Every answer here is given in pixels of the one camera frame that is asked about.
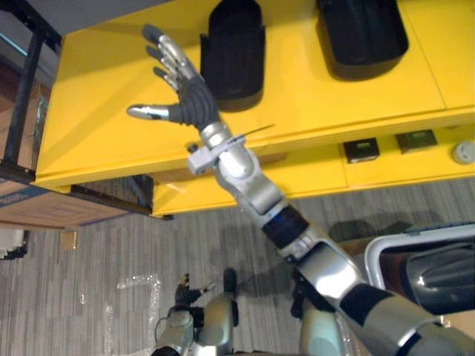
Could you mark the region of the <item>robot right five-finger hand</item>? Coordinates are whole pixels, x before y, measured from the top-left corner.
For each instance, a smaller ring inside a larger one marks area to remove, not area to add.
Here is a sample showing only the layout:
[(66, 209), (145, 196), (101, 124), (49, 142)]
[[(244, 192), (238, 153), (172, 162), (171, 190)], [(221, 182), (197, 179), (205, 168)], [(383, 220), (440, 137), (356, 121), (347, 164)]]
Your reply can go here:
[(219, 122), (219, 107), (203, 77), (181, 47), (158, 27), (146, 24), (142, 35), (148, 45), (146, 53), (160, 65), (153, 68), (176, 94), (178, 102), (169, 105), (135, 104), (127, 108), (129, 116), (193, 126), (202, 131)]

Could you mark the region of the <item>robot left five-finger hand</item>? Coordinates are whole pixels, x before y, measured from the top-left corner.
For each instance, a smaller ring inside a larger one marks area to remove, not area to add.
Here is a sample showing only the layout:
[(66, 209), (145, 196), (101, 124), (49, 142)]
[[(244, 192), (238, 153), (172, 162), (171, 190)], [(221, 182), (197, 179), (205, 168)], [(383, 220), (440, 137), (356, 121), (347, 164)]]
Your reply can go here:
[(211, 282), (200, 288), (192, 289), (190, 287), (190, 274), (185, 273), (177, 285), (174, 294), (174, 301), (177, 306), (191, 306), (204, 294), (215, 289), (216, 284)]

